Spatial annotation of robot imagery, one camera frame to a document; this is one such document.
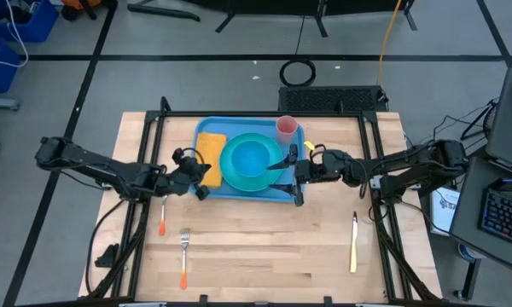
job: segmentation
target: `teal bowl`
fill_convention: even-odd
[[[220,171],[233,188],[257,192],[268,188],[281,176],[282,170],[267,167],[283,160],[279,145],[259,133],[245,133],[229,141],[220,154]]]

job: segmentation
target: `knife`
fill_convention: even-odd
[[[355,273],[357,271],[357,235],[358,235],[358,220],[357,212],[352,216],[352,238],[351,238],[351,268],[349,271]]]

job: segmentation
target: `fork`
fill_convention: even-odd
[[[182,276],[180,288],[185,290],[188,287],[188,276],[186,276],[186,250],[189,245],[189,229],[180,230],[180,242],[182,243]]]

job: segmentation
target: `yellow cable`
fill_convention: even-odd
[[[402,0],[399,0],[396,3],[396,8],[394,8],[393,17],[391,18],[391,22],[389,22],[389,27],[387,28],[387,33],[385,34],[385,39],[383,39],[383,45],[381,46],[381,55],[379,56],[379,72],[377,73],[377,85],[381,85],[381,72],[383,70],[383,56],[385,55],[385,49],[387,48],[387,40],[389,39],[389,34],[391,34],[391,29],[393,28],[394,20],[396,19],[396,14],[399,12],[401,2],[402,2]]]

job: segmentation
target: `wooden table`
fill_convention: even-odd
[[[124,113],[113,158],[136,161],[144,113]],[[158,164],[174,169],[175,148],[193,145],[200,118],[166,118]],[[405,149],[397,113],[378,113],[385,154]],[[356,119],[300,118],[305,139],[327,148],[363,157]],[[368,135],[371,127],[367,125]],[[153,147],[150,133],[147,159]],[[375,157],[373,138],[369,139]],[[404,200],[419,206],[416,192]],[[118,201],[105,192],[99,218]],[[358,189],[341,182],[305,186],[305,204],[211,199],[200,202],[192,194],[170,196],[166,201],[166,234],[158,235],[160,199],[153,198],[140,270],[137,301],[198,301],[207,294],[211,302],[336,303],[386,302],[381,257],[375,225],[367,212],[370,199],[358,198]],[[111,243],[119,243],[127,205],[120,207],[96,235],[93,260]],[[441,297],[433,254],[422,214],[397,205],[406,260],[437,296]],[[352,214],[358,213],[358,270],[349,273]],[[179,230],[191,229],[188,250],[188,289],[181,290],[182,250]],[[396,296],[401,298],[398,267],[391,258]],[[131,266],[124,274],[121,293],[127,292]],[[90,268],[95,287],[108,269]],[[85,295],[84,281],[80,295]]]

